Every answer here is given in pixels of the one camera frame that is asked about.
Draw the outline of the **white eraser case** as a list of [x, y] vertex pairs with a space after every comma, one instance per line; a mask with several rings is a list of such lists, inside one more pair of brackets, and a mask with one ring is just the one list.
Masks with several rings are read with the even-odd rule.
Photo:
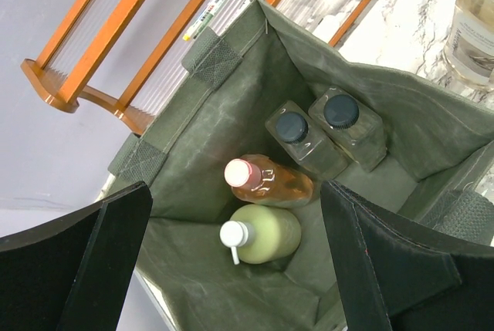
[[339, 30], [341, 25], [342, 22], [337, 16], [326, 15], [314, 29], [313, 35], [324, 42], [329, 42]]

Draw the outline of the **orange bottle pink cap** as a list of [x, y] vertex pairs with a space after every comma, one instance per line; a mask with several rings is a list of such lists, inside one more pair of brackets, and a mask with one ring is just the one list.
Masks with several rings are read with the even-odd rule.
[[261, 154], [230, 160], [224, 178], [238, 199], [253, 204], [298, 208], [309, 204], [314, 194], [310, 177]]

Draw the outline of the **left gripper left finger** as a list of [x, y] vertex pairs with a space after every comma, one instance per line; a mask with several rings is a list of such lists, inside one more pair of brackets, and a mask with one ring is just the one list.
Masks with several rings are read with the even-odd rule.
[[143, 182], [1, 239], [3, 330], [115, 330], [151, 214]]

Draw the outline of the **clear square bottle black caps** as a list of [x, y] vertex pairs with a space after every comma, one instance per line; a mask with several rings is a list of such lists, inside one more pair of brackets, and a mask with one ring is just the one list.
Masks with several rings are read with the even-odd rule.
[[331, 86], [309, 108], [310, 118], [366, 172], [386, 157], [381, 117], [348, 92]]

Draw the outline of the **green canvas bag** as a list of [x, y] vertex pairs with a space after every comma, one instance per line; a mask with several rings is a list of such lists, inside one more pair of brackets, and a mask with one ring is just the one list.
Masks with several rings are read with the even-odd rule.
[[254, 0], [110, 164], [174, 330], [491, 330], [493, 111]]

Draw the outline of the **green lotion pump bottle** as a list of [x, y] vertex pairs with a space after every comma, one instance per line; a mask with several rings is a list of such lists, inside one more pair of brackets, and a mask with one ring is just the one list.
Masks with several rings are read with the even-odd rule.
[[299, 247], [302, 228], [297, 217], [282, 208], [247, 204], [220, 228], [221, 243], [233, 262], [259, 265], [285, 258]]

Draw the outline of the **wooden shelf rack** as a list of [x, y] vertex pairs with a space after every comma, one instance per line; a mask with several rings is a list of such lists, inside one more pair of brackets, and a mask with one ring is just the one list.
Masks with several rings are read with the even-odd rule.
[[73, 113], [85, 100], [143, 133], [152, 116], [135, 98], [210, 1], [73, 0], [22, 71], [50, 106]]

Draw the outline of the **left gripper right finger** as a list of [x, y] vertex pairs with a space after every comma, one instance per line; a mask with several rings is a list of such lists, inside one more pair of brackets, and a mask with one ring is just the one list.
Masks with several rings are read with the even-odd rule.
[[320, 191], [350, 330], [491, 330], [493, 249], [375, 205], [336, 181]]

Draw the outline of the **amber mouthwash bottle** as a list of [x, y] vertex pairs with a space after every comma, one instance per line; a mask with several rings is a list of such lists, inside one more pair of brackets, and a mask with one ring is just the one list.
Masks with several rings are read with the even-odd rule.
[[443, 56], [467, 86], [493, 91], [493, 0], [455, 1]]

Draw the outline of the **green marker pen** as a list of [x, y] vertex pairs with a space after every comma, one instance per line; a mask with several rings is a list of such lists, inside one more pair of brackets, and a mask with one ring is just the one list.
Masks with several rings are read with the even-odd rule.
[[182, 39], [184, 41], [195, 39], [208, 25], [225, 2], [226, 0], [211, 0], [207, 4], [205, 10], [200, 14], [199, 18], [192, 24], [192, 26], [188, 28]]

